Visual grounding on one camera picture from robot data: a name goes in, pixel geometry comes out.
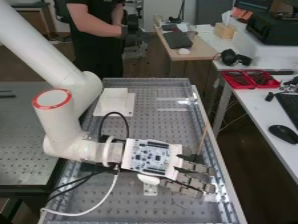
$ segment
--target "metal table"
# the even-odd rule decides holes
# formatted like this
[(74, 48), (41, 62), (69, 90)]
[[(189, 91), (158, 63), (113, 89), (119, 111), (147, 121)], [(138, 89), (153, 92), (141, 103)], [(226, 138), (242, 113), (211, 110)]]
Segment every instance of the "metal table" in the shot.
[[(105, 79), (103, 86), (127, 88), (135, 93), (134, 116), (127, 118), (131, 138), (179, 143), (195, 153), (208, 122), (198, 93), (187, 79)], [(94, 105), (82, 126), (95, 137), (101, 118), (93, 117), (93, 110)], [(103, 133), (125, 138), (119, 118), (107, 118)], [(205, 140), (202, 160), (216, 170), (214, 196), (194, 200), (161, 187), (157, 197), (143, 196), (135, 173), (122, 172), (111, 195), (98, 209), (81, 217), (46, 214), (40, 223), (246, 223), (211, 130)], [(67, 163), (59, 184), (87, 174), (79, 168), (78, 162)], [(85, 211), (98, 203), (110, 183), (109, 174), (95, 176), (73, 192), (57, 197), (46, 207), (59, 212)]]
[(44, 154), (44, 130), (30, 103), (48, 88), (45, 82), (0, 83), (0, 91), (16, 95), (0, 98), (0, 197), (21, 198), (33, 211), (40, 203), (30, 197), (45, 198), (62, 166)]

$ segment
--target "white cable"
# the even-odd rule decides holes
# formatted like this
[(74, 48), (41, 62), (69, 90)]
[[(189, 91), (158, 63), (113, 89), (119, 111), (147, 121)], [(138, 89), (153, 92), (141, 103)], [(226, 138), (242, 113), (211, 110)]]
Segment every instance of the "white cable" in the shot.
[(226, 129), (231, 124), (234, 124), (239, 119), (242, 119), (244, 117), (244, 115), (247, 115), (247, 114), (244, 113), (242, 116), (239, 116), (236, 119), (234, 119), (219, 131)]
[(118, 179), (118, 174), (114, 175), (114, 179), (113, 179), (113, 183), (110, 185), (109, 191), (105, 194), (103, 198), (101, 199), (99, 203), (93, 208), (90, 208), (89, 210), (86, 210), (85, 212), (81, 212), (81, 213), (62, 213), (62, 212), (57, 212), (57, 211), (49, 210), (46, 208), (41, 208), (41, 210), (40, 210), (41, 211), (41, 215), (42, 215), (42, 212), (48, 212), (48, 213), (52, 213), (54, 215), (61, 215), (61, 216), (67, 216), (67, 217), (75, 217), (75, 216), (86, 215), (93, 210), (95, 210), (101, 206), (101, 204), (105, 202), (106, 198), (109, 197), (110, 192), (113, 191), (113, 188), (114, 188), (117, 179)]
[(113, 139), (114, 139), (114, 136), (109, 136), (109, 138), (105, 142), (103, 149), (102, 149), (102, 165), (103, 165), (103, 167), (109, 167), (107, 155), (109, 155), (109, 146), (110, 146)]

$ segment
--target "red container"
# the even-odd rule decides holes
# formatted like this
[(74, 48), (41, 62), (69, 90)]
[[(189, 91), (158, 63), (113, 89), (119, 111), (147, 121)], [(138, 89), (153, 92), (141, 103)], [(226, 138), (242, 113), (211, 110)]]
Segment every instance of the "red container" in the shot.
[(255, 87), (259, 89), (279, 88), (280, 83), (272, 78), (272, 76), (262, 70), (244, 70), (246, 76), (251, 79)]
[(243, 71), (227, 70), (220, 75), (234, 89), (255, 89), (255, 83)]

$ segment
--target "glass table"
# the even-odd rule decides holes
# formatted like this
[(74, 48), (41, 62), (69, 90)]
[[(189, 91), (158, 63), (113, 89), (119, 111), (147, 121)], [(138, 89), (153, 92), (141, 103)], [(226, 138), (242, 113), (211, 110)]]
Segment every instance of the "glass table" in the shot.
[[(130, 138), (182, 144), (186, 151), (195, 154), (208, 121), (197, 89), (187, 79), (105, 79), (103, 86), (127, 88), (130, 93), (135, 93), (134, 116), (127, 118)], [(95, 138), (101, 117), (93, 117), (94, 107), (95, 103), (86, 112), (82, 128)], [(107, 118), (102, 133), (125, 139), (121, 118)], [(201, 160), (216, 170), (211, 178), (216, 186), (214, 195), (195, 200), (158, 187), (158, 196), (143, 196), (143, 184), (135, 173), (123, 171), (98, 209), (81, 217), (46, 214), (40, 223), (246, 223), (211, 128), (205, 138)], [(59, 184), (89, 174), (81, 167), (81, 163), (67, 162)], [(69, 213), (87, 210), (103, 197), (111, 178), (110, 174), (93, 177), (78, 189), (50, 201), (46, 207)]]

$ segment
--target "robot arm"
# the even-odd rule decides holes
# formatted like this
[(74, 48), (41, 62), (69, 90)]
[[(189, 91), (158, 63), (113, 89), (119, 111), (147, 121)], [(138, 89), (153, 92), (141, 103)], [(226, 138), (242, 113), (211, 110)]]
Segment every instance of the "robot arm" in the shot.
[(191, 174), (214, 175), (214, 170), (182, 157), (182, 146), (153, 140), (126, 139), (122, 144), (87, 139), (78, 117), (102, 92), (102, 83), (90, 72), (81, 72), (44, 39), (12, 7), (0, 0), (0, 41), (53, 86), (33, 99), (44, 127), (44, 151), (48, 155), (79, 162), (121, 164), (139, 173), (139, 179), (159, 184), (190, 197), (214, 193), (214, 187)]

